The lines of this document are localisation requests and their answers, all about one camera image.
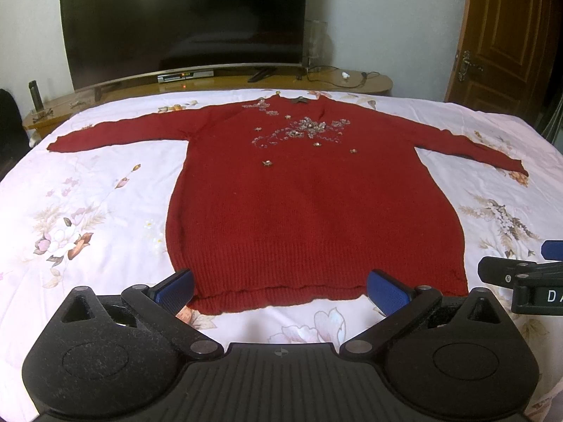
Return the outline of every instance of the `bed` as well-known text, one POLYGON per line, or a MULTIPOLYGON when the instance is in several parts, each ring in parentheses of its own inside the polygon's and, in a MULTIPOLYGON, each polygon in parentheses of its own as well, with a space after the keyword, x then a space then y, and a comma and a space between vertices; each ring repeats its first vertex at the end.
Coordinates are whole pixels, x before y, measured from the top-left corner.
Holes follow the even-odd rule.
MULTIPOLYGON (((179 92, 91 108, 47 136, 0 183, 0 417, 25 422, 36 416, 21 380, 21 365, 72 287, 87 285, 99 295, 118 294, 132 284, 152 285, 172 273, 164 225, 188 143, 141 142, 55 158, 47 145, 57 136, 102 121, 257 100, 275 93, 312 100, 326 94, 333 100, 449 129, 523 161, 528 178, 417 149, 460 217, 470 289, 482 285, 477 264, 483 256, 543 262, 543 241, 563 237, 563 156, 515 117, 451 103, 265 89, 179 92)), ((509 310, 510 290, 489 288, 509 310)), ((178 317, 225 348, 232 341, 331 341, 337 349, 383 318, 365 296, 216 316, 186 307, 178 317)), ((540 366, 540 382, 527 414, 535 422, 561 421, 563 343, 558 339, 563 322, 557 317, 511 317, 540 366)))

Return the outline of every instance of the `wooden door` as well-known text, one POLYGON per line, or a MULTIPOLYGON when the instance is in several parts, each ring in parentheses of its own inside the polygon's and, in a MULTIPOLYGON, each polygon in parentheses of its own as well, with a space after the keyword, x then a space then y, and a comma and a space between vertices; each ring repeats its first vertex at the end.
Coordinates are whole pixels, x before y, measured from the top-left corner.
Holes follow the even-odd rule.
POLYGON ((545 52, 550 7, 551 0, 467 0, 446 101, 534 123, 550 75, 547 57, 555 58, 553 46, 545 52))

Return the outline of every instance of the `wooden tv cabinet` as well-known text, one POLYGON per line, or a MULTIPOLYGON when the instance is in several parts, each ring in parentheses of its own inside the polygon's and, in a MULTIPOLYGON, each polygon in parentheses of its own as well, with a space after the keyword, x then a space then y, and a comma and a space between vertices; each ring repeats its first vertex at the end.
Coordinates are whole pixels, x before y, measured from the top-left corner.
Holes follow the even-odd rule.
POLYGON ((362 84, 362 73, 359 71, 322 68, 317 72, 309 72, 299 68, 279 68, 274 75, 248 83, 247 80, 255 73, 255 69, 216 70, 215 76, 188 79, 172 83, 159 84, 156 76, 136 80, 123 81, 101 89, 98 101, 94 97, 94 88, 75 92, 44 103, 46 115, 37 119, 36 113, 28 114, 23 125, 27 130, 36 130, 44 138, 74 114, 104 103, 133 97, 146 97, 169 92, 197 90, 236 90, 236 89, 298 89, 314 91, 349 91, 370 95, 388 95, 393 87, 391 79, 385 75, 369 74, 362 84), (347 81, 342 72, 350 75, 347 81))

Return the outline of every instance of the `television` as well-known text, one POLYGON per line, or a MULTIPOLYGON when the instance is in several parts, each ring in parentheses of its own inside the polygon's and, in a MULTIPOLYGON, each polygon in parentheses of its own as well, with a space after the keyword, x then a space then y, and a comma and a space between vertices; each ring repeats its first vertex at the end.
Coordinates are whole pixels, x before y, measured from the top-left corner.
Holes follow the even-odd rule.
POLYGON ((75 90, 227 66, 299 66, 305 0, 60 0, 75 90))

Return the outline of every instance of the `blue gripper pad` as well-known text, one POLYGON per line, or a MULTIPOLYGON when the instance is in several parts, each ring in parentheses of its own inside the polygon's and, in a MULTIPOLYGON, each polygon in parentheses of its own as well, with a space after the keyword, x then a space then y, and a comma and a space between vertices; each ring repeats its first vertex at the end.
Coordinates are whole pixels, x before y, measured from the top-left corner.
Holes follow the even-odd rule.
POLYGON ((393 279, 380 270, 373 270, 368 275, 369 299, 384 315, 391 315, 408 304, 415 294, 413 289, 393 279))
POLYGON ((151 287, 147 295, 172 315, 178 314, 194 295, 194 274, 184 269, 151 287))
POLYGON ((542 257, 545 260, 563 261, 563 241, 552 239, 543 243, 542 257))

